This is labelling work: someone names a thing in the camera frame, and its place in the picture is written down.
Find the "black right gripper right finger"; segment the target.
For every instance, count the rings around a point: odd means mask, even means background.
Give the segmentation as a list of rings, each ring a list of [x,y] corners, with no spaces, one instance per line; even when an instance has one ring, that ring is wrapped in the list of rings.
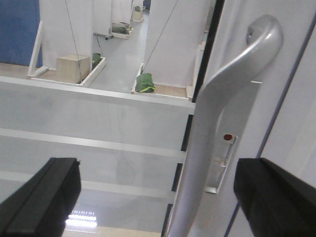
[[[234,193],[256,237],[314,237],[316,189],[266,158],[240,158]]]

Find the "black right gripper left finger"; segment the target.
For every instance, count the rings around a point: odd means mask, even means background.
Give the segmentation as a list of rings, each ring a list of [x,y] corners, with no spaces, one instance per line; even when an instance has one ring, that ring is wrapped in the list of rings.
[[[81,192],[80,162],[50,158],[0,204],[2,237],[60,237]]]

